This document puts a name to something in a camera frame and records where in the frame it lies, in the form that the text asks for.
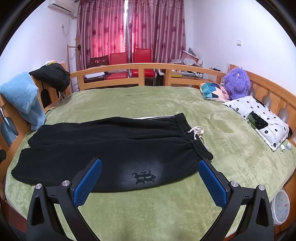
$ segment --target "black sweatpants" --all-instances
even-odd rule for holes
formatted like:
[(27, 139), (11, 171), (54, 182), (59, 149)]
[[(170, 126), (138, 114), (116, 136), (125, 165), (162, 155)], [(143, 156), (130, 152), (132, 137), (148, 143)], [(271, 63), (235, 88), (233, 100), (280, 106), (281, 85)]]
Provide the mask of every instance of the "black sweatpants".
[(171, 117), (111, 117), (84, 123), (43, 125), (23, 149), (12, 176), (46, 186), (71, 180), (93, 157), (102, 173), (92, 192), (119, 192), (171, 183), (213, 159), (183, 113)]

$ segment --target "white floral pillow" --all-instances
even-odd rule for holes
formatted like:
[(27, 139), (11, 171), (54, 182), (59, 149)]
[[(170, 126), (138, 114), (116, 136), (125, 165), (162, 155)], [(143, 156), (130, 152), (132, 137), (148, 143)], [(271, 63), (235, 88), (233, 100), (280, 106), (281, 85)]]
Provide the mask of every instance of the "white floral pillow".
[(288, 137), (289, 126), (254, 97), (246, 96), (226, 102), (224, 105), (239, 113), (246, 121), (252, 112), (266, 121), (268, 123), (266, 127), (255, 130), (273, 151)]

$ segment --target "white wall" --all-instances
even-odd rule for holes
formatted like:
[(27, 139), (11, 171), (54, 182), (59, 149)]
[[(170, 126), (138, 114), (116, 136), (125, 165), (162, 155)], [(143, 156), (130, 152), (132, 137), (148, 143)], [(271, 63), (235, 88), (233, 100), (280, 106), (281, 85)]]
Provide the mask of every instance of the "white wall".
[(193, 16), (200, 23), (193, 25), (193, 46), (203, 67), (242, 66), (296, 95), (296, 47), (258, 2), (194, 0)]
[[(75, 3), (75, 10), (73, 12), (73, 15), (77, 17), (78, 14), (78, 7), (79, 2)], [(76, 46), (76, 31), (77, 31), (77, 18), (72, 20), (71, 19), (71, 29), (70, 29), (70, 39), (69, 39), (69, 46)], [(71, 72), (76, 71), (76, 57), (75, 57), (75, 49), (70, 48), (69, 49), (69, 59), (70, 59), (70, 70)]]
[(186, 50), (193, 47), (193, 1), (184, 0)]
[(71, 21), (50, 10), (47, 1), (42, 3), (18, 28), (0, 56), (0, 84), (23, 71), (36, 70), (48, 60), (67, 63)]

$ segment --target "arched cutout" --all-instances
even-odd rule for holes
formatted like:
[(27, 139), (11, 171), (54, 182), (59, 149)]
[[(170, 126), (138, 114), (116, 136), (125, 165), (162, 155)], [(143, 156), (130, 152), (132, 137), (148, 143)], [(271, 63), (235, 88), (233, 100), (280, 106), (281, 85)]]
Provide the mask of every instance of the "arched cutout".
[(262, 103), (268, 108), (270, 109), (271, 107), (271, 99), (268, 96), (263, 96), (262, 98)]
[(43, 105), (43, 108), (49, 106), (52, 101), (50, 99), (50, 95), (49, 95), (49, 92), (47, 89), (43, 89), (40, 93), (40, 97), (41, 97), (41, 101), (42, 101), (42, 105)]
[(9, 124), (6, 122), (1, 111), (0, 111), (0, 115), (1, 115), (1, 119), (2, 119), (1, 124), (0, 124), (0, 132), (3, 137), (3, 140), (7, 144), (7, 146), (10, 147), (10, 145), (15, 140), (16, 135), (14, 134), (14, 132), (13, 132), (12, 128), (9, 126)]
[(249, 95), (253, 97), (255, 96), (255, 90), (253, 89), (253, 87), (250, 88)]
[(7, 122), (8, 122), (8, 125), (10, 126), (12, 132), (13, 132), (16, 136), (18, 136), (17, 129), (16, 129), (16, 127), (15, 127), (15, 125), (14, 125), (12, 119), (11, 119), (10, 117), (7, 117), (6, 120), (7, 120)]
[(288, 122), (288, 119), (289, 119), (289, 112), (284, 109), (284, 108), (281, 108), (279, 110), (279, 113), (277, 115), (283, 122), (287, 123)]

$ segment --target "electrical wire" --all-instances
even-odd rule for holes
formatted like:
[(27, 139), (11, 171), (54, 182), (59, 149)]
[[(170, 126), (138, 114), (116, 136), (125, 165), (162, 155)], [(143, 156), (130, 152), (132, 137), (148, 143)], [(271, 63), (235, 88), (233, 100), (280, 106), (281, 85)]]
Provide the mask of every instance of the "electrical wire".
[(278, 154), (279, 159), (281, 160), (281, 163), (286, 167), (286, 166), (288, 165), (288, 159), (287, 159), (287, 156), (286, 156), (286, 154), (285, 154), (284, 151), (280, 151), (280, 152), (281, 152), (281, 155), (282, 155), (282, 153), (285, 155), (285, 158), (286, 158), (286, 164), (284, 163), (284, 160), (280, 157), (280, 155), (278, 154), (278, 151), (276, 150), (276, 153)]
[(70, 21), (71, 21), (71, 20), (70, 20), (70, 17), (69, 17), (69, 24), (68, 24), (69, 29), (68, 29), (68, 33), (67, 33), (67, 34), (66, 34), (65, 31), (64, 31), (65, 25), (63, 25), (63, 27), (62, 27), (64, 37), (68, 37), (68, 35), (69, 35), (69, 33), (70, 33)]
[(279, 125), (279, 124), (277, 124), (277, 123), (271, 123), (271, 124), (268, 124), (267, 125), (267, 128), (269, 129), (269, 131), (273, 134), (273, 136), (274, 136), (274, 143), (277, 143), (277, 140), (276, 140), (276, 135), (275, 135), (275, 133), (269, 128), (269, 125), (277, 125), (277, 126), (279, 126), (280, 128), (281, 128), (281, 135), (283, 136), (283, 134), (284, 134), (284, 129), (283, 129), (283, 127), (281, 126), (281, 125)]

